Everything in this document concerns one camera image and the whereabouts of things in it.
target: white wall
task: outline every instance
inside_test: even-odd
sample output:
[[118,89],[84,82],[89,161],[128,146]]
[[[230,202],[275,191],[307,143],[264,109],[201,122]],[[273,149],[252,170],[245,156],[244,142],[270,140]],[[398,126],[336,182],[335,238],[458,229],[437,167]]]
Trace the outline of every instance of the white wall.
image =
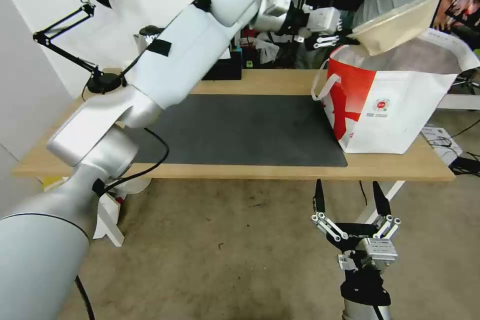
[[[165,26],[192,0],[118,0],[115,10],[98,5],[95,17],[55,39],[81,58],[105,67],[121,67],[137,55],[132,34],[146,25]],[[79,0],[13,0],[31,32],[41,30],[80,7]],[[45,49],[68,92],[77,97],[88,72]]]
[[15,204],[42,191],[42,185],[36,179],[10,175],[16,164],[17,159],[0,145],[0,219],[9,215]]
[[10,172],[72,98],[12,0],[0,0],[0,218],[42,190],[35,178]]

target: concrete floor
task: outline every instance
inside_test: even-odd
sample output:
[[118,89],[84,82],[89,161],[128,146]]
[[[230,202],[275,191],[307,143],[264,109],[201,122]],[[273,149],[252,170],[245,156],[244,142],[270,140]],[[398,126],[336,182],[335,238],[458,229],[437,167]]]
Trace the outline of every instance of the concrete floor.
[[[432,122],[453,135],[479,117],[438,110]],[[457,140],[478,154],[479,139],[480,125]],[[122,208],[123,247],[95,240],[81,268],[96,318],[340,319],[343,273],[311,224],[313,190],[311,181],[153,181]],[[478,319],[479,193],[480,179],[462,175],[407,183],[394,198],[399,259],[384,274],[394,319]],[[358,182],[326,182],[325,195],[336,221],[365,206]],[[59,318],[87,318],[76,288]]]

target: lamp arm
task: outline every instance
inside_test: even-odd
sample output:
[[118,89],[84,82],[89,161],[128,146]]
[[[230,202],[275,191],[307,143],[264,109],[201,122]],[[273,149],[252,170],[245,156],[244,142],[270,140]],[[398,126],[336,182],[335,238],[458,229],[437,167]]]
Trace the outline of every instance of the lamp arm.
[[[81,12],[85,12],[86,16],[81,18],[80,20],[74,22],[73,24],[71,24],[67,27],[64,27],[61,30],[55,32],[52,36],[47,35],[48,33],[52,32],[52,30],[54,30],[55,27],[57,27],[58,25],[62,24],[66,20],[74,17],[75,15],[77,15]],[[89,64],[88,62],[86,62],[85,60],[82,60],[81,58],[79,58],[77,56],[74,56],[74,55],[70,54],[69,52],[63,50],[62,48],[52,44],[53,39],[55,39],[56,37],[60,36],[61,34],[65,33],[65,32],[67,32],[68,30],[76,27],[77,25],[83,23],[84,21],[90,19],[91,17],[94,16],[94,12],[95,12],[95,5],[92,5],[90,3],[86,3],[83,6],[81,6],[80,8],[78,8],[77,10],[75,10],[74,12],[68,14],[67,16],[60,19],[59,21],[53,23],[49,27],[35,32],[33,34],[33,40],[36,43],[39,43],[40,45],[43,45],[44,47],[52,50],[53,52],[63,56],[64,58],[66,58],[66,59],[70,60],[71,62],[77,64],[78,66],[84,68],[85,70],[89,71],[92,75],[98,75],[99,76],[99,75],[102,74],[102,72],[99,70],[98,65],[93,66],[93,65]]]

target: black desk mat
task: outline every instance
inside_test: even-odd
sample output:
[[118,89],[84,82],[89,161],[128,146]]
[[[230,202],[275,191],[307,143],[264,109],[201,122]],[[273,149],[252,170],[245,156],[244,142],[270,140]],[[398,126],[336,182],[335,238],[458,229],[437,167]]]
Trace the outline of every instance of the black desk mat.
[[[170,146],[166,163],[345,167],[322,105],[310,96],[190,95],[149,126]],[[164,146],[143,129],[136,163],[156,163]]]

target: bag handle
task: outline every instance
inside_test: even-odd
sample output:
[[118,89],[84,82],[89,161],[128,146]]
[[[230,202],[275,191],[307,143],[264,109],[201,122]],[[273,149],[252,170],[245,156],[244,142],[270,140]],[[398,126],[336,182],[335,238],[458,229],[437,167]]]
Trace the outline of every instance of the bag handle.
[[325,86],[323,87],[323,89],[320,91],[320,93],[318,95],[315,95],[315,88],[317,87],[317,84],[319,83],[319,80],[320,80],[320,75],[322,73],[322,68],[324,67],[325,63],[328,61],[329,59],[325,60],[323,62],[323,64],[321,65],[320,67],[320,70],[317,71],[316,75],[315,75],[315,78],[313,79],[313,84],[311,86],[311,90],[310,90],[310,95],[311,95],[311,98],[314,100],[314,101],[320,101],[322,100],[324,97],[326,97],[328,95],[328,93],[330,92],[330,89],[332,88],[332,86],[337,82],[337,81],[340,81],[342,78],[340,76],[338,76],[337,74],[332,74],[330,75],[330,77],[328,78],[328,80],[326,81],[325,83]]

